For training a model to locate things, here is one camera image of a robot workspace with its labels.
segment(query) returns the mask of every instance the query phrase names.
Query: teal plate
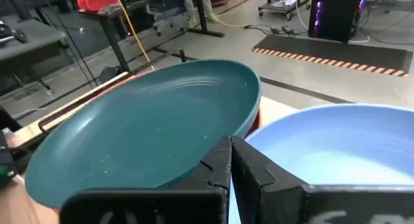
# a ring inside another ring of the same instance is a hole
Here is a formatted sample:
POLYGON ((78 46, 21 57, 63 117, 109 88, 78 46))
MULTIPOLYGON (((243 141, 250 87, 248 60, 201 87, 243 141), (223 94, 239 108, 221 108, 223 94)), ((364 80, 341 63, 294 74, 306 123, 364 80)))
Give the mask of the teal plate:
POLYGON ((223 135, 244 137, 261 97, 249 67, 182 63, 97 98, 55 129, 27 169, 29 195, 50 208, 89 188, 156 188, 196 166, 223 135))

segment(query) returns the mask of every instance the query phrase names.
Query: orange and black hazard stripe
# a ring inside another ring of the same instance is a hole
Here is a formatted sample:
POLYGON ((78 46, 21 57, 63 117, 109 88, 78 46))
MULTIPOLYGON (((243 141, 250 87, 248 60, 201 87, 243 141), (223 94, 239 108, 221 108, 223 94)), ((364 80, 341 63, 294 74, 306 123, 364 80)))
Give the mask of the orange and black hazard stripe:
POLYGON ((288 52, 279 52, 276 50, 269 50, 269 49, 259 49, 259 48, 253 48, 253 52, 258 52, 262 54, 267 54, 271 56, 280 56, 284 58, 290 58, 290 59, 296 59, 306 62, 314 62, 314 63, 320 63, 324 65, 332 65, 336 67, 341 68, 347 68, 347 69, 353 69, 356 71, 366 71, 371 73, 380 73, 385 75, 391 75, 391 76, 399 76, 399 77, 408 77, 408 73, 402 70, 398 69, 390 69, 390 68, 383 68, 383 67, 375 67, 370 65, 362 65, 358 63, 351 63, 351 62, 341 62, 337 60, 330 60, 330 59, 324 59, 324 58, 317 58, 314 56, 306 56, 306 55, 300 55, 300 54, 293 54, 288 52))

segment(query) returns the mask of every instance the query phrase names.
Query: shoe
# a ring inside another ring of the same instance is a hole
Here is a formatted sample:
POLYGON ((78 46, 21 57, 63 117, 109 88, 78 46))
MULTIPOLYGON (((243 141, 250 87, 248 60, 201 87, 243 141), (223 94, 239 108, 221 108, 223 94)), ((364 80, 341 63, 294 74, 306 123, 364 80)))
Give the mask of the shoe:
POLYGON ((217 14, 214 13, 209 13, 207 15, 207 21, 209 21, 210 23, 219 23, 219 16, 217 16, 217 14))
POLYGON ((192 17, 188 20, 188 28, 195 28, 197 25, 199 24, 199 22, 197 21, 197 19, 195 17, 192 17))

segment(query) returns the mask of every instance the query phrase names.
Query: gray floor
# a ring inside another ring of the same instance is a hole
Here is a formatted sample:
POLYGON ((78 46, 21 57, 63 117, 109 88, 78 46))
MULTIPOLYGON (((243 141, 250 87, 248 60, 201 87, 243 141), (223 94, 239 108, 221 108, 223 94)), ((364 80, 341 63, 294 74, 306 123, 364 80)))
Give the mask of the gray floor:
MULTIPOLYGON (((297 16, 292 21, 286 22, 283 16, 274 13, 265 12, 263 17, 257 14, 257 7, 265 3, 266 0, 250 0, 242 4, 236 11, 221 16, 221 20, 228 24, 266 24, 273 27, 289 25, 298 30, 304 30, 297 16)), ((304 22, 308 21, 309 11, 301 8, 301 17, 304 22)), ((386 28, 399 19, 407 15, 407 12, 391 12, 383 14, 383 10, 373 10, 365 29, 368 32, 377 32, 386 28)), ((379 34, 376 38, 392 42, 410 42, 414 43, 414 17, 408 16, 397 26, 390 28, 379 34)), ((410 94, 414 88, 413 77, 399 78, 383 74, 367 73, 361 71, 352 71, 341 69, 329 65, 320 65, 311 62, 302 62, 287 58, 278 58, 251 52, 250 49, 259 43, 265 35, 258 30, 244 30, 236 27, 226 27, 224 25, 208 25, 210 30, 226 33, 224 38, 215 38, 199 34, 186 33, 172 41, 165 43, 161 48, 166 50, 176 50, 183 48, 188 56, 198 59, 220 58, 235 60, 245 63, 255 70, 255 72, 265 78, 270 78, 284 84, 294 85, 318 93, 334 96, 352 102, 365 102, 374 104, 390 104, 395 106, 414 107, 414 97, 410 94)), ((354 40, 364 39, 364 36, 357 36, 354 40)), ((373 39, 364 43, 364 45, 374 45, 379 47, 392 47, 413 50, 413 45, 389 45, 377 43, 373 39)), ((136 45, 125 43, 122 45, 123 51, 127 58, 133 58, 140 51, 136 45)), ((102 70, 102 65, 116 65, 117 61, 110 50, 105 52, 105 56, 100 57, 98 61, 89 62, 89 66, 98 74, 102 70)), ((159 56, 159 53, 151 52, 150 57, 159 56)), ((144 64, 145 60, 140 57, 133 60, 133 66, 144 64)), ((157 68, 166 67, 179 63, 177 58, 169 57, 156 65, 157 68)), ((56 96, 73 89, 86 82, 85 77, 79 68, 73 67, 67 69, 65 73, 59 76, 54 75, 47 79, 48 84, 54 87, 53 96, 47 96, 43 90, 16 100, 16 94, 22 91, 2 97, 0 104, 3 105, 11 114, 16 115, 26 109, 36 108, 56 96)), ((40 110, 21 120, 20 123, 28 124, 33 120, 43 116, 45 113, 61 106, 72 100, 74 97, 89 90, 90 87, 76 91, 75 93, 47 106, 46 110, 40 110)), ((303 95, 284 88, 263 84, 263 94, 269 98, 282 102, 284 104, 304 108, 329 104, 325 100, 303 95)))

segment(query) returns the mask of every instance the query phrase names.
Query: black floor mat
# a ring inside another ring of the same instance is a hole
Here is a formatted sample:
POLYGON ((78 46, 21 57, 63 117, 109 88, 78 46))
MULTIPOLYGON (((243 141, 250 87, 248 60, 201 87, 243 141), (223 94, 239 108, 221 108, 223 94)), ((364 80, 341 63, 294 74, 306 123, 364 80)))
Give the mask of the black floor mat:
POLYGON ((267 36, 253 52, 322 63, 392 76, 407 77, 413 52, 315 39, 267 36))

